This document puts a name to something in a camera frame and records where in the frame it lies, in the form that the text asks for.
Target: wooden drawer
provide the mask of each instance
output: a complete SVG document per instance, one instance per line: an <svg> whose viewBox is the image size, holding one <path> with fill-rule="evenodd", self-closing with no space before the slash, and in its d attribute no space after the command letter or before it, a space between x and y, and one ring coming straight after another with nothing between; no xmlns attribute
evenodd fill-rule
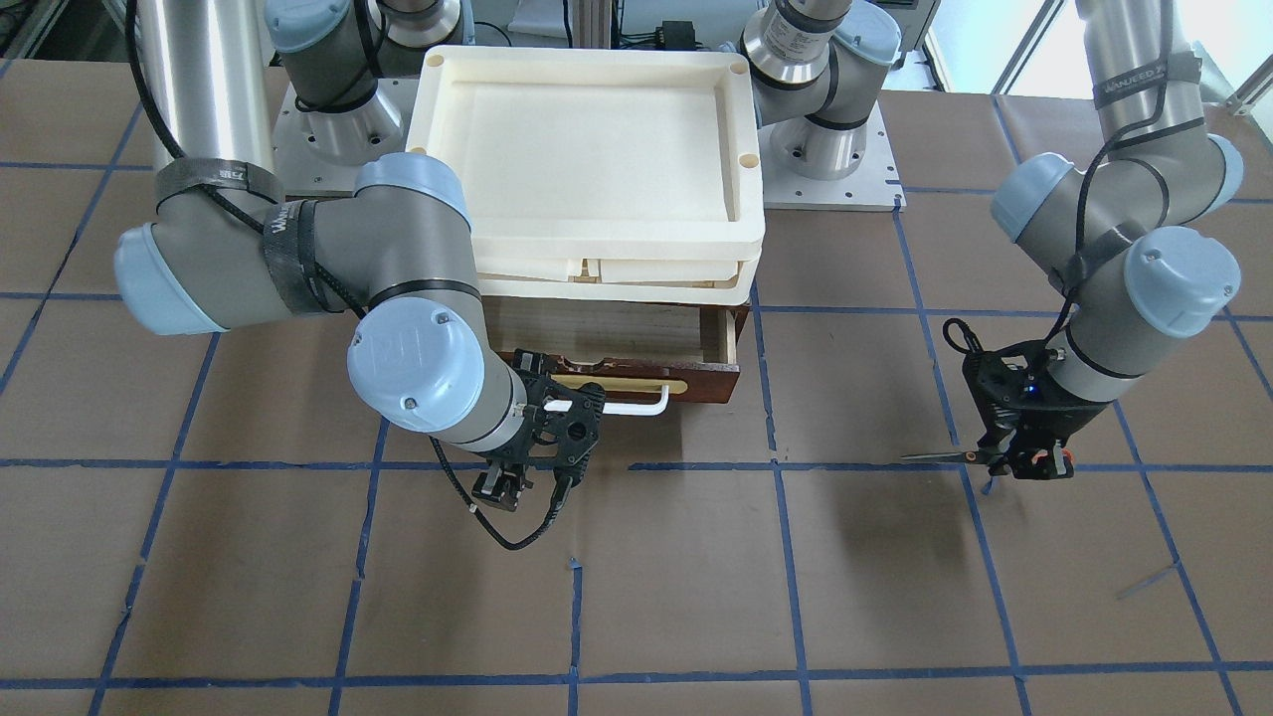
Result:
<svg viewBox="0 0 1273 716"><path fill-rule="evenodd" d="M547 353L568 386L594 381L640 401L728 403L738 382L738 336L749 307L486 297L491 347Z"/></svg>

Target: velcro strap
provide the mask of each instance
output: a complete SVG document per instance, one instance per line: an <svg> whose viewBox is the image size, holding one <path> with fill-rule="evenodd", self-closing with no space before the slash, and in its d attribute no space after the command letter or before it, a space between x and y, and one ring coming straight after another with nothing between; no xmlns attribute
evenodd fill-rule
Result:
<svg viewBox="0 0 1273 716"><path fill-rule="evenodd" d="M1083 250L1069 257L1066 268L1062 269L1062 275L1053 276L1054 284L1058 280L1060 283L1060 285L1055 287L1057 290L1063 296L1069 296L1072 290L1087 283L1087 279L1092 278L1092 274L1097 269L1122 254L1143 234L1144 229L1139 224L1127 222L1102 233L1094 241L1085 242Z"/></svg>
<svg viewBox="0 0 1273 716"><path fill-rule="evenodd" d="M1167 61L1155 60L1092 87L1096 108L1108 107L1138 92L1144 92L1169 80L1198 84L1202 82L1202 60L1193 52L1175 52Z"/></svg>
<svg viewBox="0 0 1273 716"><path fill-rule="evenodd" d="M293 315L339 313L327 303L314 257L317 201L289 201L275 206L261 237L261 254L274 288Z"/></svg>
<svg viewBox="0 0 1273 716"><path fill-rule="evenodd" d="M283 182L266 169L248 162L204 157L174 159L155 175L157 204L196 186L238 189L270 203L283 199Z"/></svg>

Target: drawer handle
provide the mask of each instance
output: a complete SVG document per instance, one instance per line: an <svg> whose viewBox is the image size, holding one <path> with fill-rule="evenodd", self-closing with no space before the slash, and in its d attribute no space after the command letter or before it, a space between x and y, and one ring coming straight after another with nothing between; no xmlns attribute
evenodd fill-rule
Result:
<svg viewBox="0 0 1273 716"><path fill-rule="evenodd" d="M658 403L606 403L601 410L606 415L659 415L667 409L668 387L665 385L658 391ZM570 409L569 400L549 400L544 404L545 410L552 413L565 413Z"/></svg>

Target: stacked trays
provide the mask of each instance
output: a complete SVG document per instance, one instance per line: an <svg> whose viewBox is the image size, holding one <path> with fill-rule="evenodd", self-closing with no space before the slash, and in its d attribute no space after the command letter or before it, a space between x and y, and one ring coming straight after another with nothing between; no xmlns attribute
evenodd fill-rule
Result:
<svg viewBox="0 0 1273 716"><path fill-rule="evenodd" d="M435 47L406 145L460 175L482 293L747 299L765 218L738 55Z"/></svg>

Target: metal base plate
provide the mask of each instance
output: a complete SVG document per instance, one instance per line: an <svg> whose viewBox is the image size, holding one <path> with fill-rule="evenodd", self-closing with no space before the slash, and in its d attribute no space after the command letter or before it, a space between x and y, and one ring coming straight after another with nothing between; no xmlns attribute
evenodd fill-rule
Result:
<svg viewBox="0 0 1273 716"><path fill-rule="evenodd" d="M381 90L402 113L402 140L387 147L386 154L402 152L406 147L406 127L411 126L418 85L416 79L381 80ZM288 196L349 196L363 166L332 164L316 154L309 148L309 132L295 102L297 92L289 85L274 125L274 166L284 191Z"/></svg>
<svg viewBox="0 0 1273 716"><path fill-rule="evenodd" d="M773 157L769 135L774 126L760 130L760 168L765 182L766 209L830 209L838 211L892 211L906 196L897 178L889 132L883 129L880 104L867 120L867 145L862 163L839 181L819 181L797 175Z"/></svg>

